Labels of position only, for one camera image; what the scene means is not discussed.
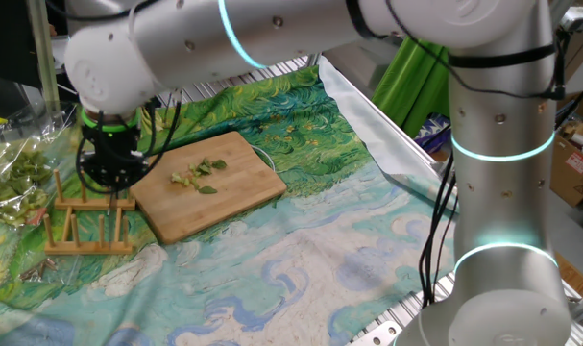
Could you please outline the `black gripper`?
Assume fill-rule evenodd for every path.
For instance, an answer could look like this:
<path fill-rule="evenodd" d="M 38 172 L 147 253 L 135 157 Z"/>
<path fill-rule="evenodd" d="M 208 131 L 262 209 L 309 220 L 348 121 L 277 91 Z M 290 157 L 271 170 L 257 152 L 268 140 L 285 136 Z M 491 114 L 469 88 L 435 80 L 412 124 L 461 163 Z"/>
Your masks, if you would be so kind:
<path fill-rule="evenodd" d="M 128 193 L 149 169 L 148 160 L 137 150 L 138 127 L 119 127 L 117 132 L 82 127 L 84 142 L 77 155 L 77 171 L 96 184 L 108 188 L 110 199 L 115 190 Z"/>

